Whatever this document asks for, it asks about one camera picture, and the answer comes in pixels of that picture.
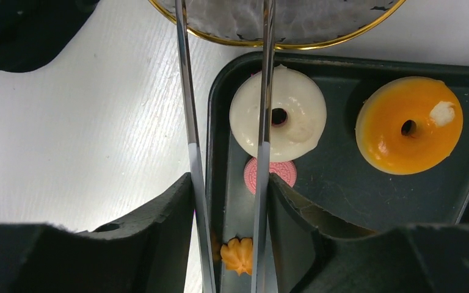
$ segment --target white table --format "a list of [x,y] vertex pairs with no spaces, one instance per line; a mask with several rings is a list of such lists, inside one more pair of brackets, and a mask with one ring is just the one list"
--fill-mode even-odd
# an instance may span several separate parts
[[[0,72],[0,222],[92,230],[189,170],[175,34],[146,0],[101,0],[50,64]],[[190,45],[205,146],[209,87],[251,49]],[[308,53],[469,65],[469,1],[408,0],[363,36]],[[200,292],[195,231],[186,292]]]

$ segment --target gold rim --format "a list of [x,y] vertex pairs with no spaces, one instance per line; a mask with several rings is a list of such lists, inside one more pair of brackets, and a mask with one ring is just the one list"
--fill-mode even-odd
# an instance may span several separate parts
[[[176,23],[175,16],[173,16],[168,10],[165,8],[162,8],[159,3],[156,2],[156,0],[148,0],[155,9],[157,9],[162,15],[164,15],[168,20],[173,22],[174,24]],[[359,35],[364,34],[365,32],[369,31],[370,29],[376,27],[378,24],[383,22],[386,18],[388,18],[393,12],[396,11],[406,0],[399,0],[398,3],[396,3],[393,7],[391,7],[389,10],[387,10],[383,15],[381,15],[379,18],[374,20],[373,22],[367,24],[366,26],[363,26],[356,30],[355,32],[352,32],[351,34],[347,34],[345,36],[335,38],[333,40],[329,40],[326,42],[320,42],[320,43],[312,43],[312,44],[299,44],[299,45],[286,45],[286,44],[276,44],[275,48],[276,49],[281,49],[281,50],[312,50],[312,49],[321,49],[333,45],[337,45],[340,43],[344,43],[348,40],[351,40],[352,38],[358,37]],[[263,46],[262,41],[233,41],[233,40],[225,40],[219,37],[215,37],[213,35],[208,35],[204,32],[201,31],[196,31],[195,29],[188,28],[187,31],[199,38],[202,38],[204,40],[221,44],[221,45],[227,45],[227,46],[238,46],[238,47],[261,47]]]

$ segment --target pink cookie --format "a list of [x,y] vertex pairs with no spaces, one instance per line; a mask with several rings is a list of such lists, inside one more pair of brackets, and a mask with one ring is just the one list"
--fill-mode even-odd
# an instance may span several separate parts
[[[256,168],[258,163],[256,158],[249,160],[244,170],[244,181],[245,185],[251,191],[252,194],[256,194]],[[282,163],[271,163],[269,166],[269,171],[271,173],[276,173],[278,176],[284,180],[291,187],[294,186],[297,179],[297,170],[296,166],[292,161],[282,162]]]

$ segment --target donut hole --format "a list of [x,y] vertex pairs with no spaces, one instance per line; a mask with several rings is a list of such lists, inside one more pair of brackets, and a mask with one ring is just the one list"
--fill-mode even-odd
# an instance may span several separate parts
[[403,136],[412,136],[416,132],[416,123],[413,120],[407,120],[402,125],[402,135]]
[[281,126],[286,122],[287,114],[282,108],[272,110],[271,124],[272,126]]

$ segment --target black cloth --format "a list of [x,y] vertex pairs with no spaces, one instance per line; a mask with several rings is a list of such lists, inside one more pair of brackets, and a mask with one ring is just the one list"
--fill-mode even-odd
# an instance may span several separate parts
[[0,0],[0,70],[27,72],[52,61],[99,0]]

